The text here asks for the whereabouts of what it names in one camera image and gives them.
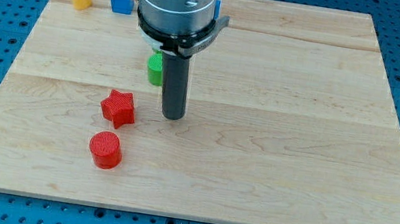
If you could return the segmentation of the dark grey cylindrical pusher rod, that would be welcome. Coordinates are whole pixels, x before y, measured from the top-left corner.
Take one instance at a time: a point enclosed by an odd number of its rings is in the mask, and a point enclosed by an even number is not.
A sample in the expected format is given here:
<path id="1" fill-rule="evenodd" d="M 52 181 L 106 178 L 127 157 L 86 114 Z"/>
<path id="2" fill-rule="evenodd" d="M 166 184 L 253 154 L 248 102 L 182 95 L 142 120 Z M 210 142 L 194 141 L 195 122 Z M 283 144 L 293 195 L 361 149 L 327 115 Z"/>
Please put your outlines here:
<path id="1" fill-rule="evenodd" d="M 162 54 L 162 113 L 177 120 L 185 115 L 189 79 L 189 58 Z"/>

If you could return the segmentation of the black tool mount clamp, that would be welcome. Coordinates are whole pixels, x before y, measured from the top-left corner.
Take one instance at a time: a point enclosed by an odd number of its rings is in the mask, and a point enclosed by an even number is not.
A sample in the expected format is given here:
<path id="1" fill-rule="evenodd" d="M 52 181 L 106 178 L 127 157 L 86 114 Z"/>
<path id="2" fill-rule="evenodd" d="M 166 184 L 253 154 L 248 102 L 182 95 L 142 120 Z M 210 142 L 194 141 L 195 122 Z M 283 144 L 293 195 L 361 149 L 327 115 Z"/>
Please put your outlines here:
<path id="1" fill-rule="evenodd" d="M 141 29 L 141 37 L 156 51 L 167 52 L 182 58 L 189 58 L 209 47 L 218 37 L 223 28 L 229 26 L 229 16 L 212 20 L 208 26 L 189 35 L 174 35 L 163 33 L 150 26 L 143 17 L 140 9 L 138 14 L 138 26 Z"/>

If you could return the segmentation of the blue block behind arm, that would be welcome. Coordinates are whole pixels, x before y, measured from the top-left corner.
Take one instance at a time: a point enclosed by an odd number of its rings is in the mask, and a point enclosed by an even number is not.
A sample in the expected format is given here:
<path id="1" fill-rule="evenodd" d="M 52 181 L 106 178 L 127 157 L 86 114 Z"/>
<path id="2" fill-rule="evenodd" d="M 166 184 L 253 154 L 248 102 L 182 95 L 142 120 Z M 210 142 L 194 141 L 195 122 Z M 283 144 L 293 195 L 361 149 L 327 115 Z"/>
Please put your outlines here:
<path id="1" fill-rule="evenodd" d="M 215 0 L 215 11 L 214 11 L 213 20 L 217 20 L 219 18 L 221 2 L 222 2 L 222 0 Z"/>

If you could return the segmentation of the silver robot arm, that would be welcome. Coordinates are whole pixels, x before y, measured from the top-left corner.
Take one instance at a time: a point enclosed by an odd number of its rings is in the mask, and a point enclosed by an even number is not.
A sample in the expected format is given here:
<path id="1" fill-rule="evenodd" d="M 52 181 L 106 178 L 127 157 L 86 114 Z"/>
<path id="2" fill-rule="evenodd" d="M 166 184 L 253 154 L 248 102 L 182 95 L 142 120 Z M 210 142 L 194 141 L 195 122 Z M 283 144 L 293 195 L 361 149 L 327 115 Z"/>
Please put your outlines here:
<path id="1" fill-rule="evenodd" d="M 138 0 L 138 25 L 144 40 L 162 53 L 162 112 L 185 115 L 190 58 L 209 47 L 229 17 L 219 0 Z"/>

